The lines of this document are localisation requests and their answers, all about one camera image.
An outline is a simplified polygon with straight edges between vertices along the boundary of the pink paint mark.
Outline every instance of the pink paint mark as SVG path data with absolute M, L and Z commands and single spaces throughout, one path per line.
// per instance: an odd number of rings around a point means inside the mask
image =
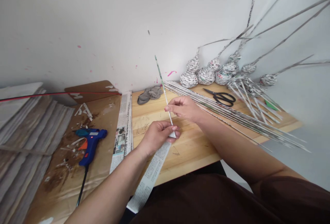
M 170 76 L 173 72 L 177 73 L 176 71 L 171 71 L 171 72 L 168 74 L 168 76 Z

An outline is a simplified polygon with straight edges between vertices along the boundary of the rag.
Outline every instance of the rag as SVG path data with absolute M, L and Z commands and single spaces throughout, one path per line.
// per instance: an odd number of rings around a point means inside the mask
M 159 86 L 148 87 L 145 89 L 144 93 L 142 93 L 137 99 L 137 103 L 139 105 L 147 103 L 150 99 L 155 100 L 159 99 L 163 94 L 163 90 Z

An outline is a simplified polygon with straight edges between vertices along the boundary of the hand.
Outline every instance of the hand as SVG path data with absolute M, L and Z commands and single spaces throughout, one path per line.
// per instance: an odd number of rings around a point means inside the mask
M 203 110 L 188 96 L 173 98 L 165 107 L 165 111 L 173 112 L 178 117 L 183 117 L 191 122 L 197 122 L 204 115 Z
M 137 146 L 137 149 L 143 154 L 151 156 L 161 148 L 164 142 L 175 142 L 181 135 L 181 133 L 177 131 L 178 129 L 178 126 L 172 126 L 170 122 L 154 121 L 150 124 L 142 141 Z M 173 131 L 175 131 L 176 139 L 168 137 Z

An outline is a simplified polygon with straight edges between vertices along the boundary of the person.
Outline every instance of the person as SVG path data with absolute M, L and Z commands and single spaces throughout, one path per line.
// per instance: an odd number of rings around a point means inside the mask
M 187 96 L 165 107 L 196 123 L 253 193 L 218 174 L 189 174 L 156 190 L 131 223 L 330 223 L 330 192 L 308 182 Z M 75 209 L 66 223 L 118 223 L 148 158 L 179 128 L 155 121 L 141 143 Z

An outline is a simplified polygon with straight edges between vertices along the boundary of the red wire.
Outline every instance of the red wire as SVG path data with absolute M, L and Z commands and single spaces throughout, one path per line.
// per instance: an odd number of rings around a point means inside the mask
M 39 96 L 47 96 L 47 95 L 60 95 L 60 94 L 71 94 L 71 93 L 90 93 L 90 94 L 101 94 L 101 93 L 108 93 L 108 94 L 114 94 L 114 95 L 121 95 L 120 93 L 111 93 L 111 92 L 61 92 L 61 93 L 43 93 L 43 94 L 35 94 L 35 95 L 28 95 L 28 96 L 21 96 L 21 97 L 13 97 L 13 98 L 5 98 L 0 99 L 0 102 L 10 101 L 10 100 L 16 100 L 16 99 L 23 99 L 23 98 L 29 98 L 29 97 L 39 97 Z

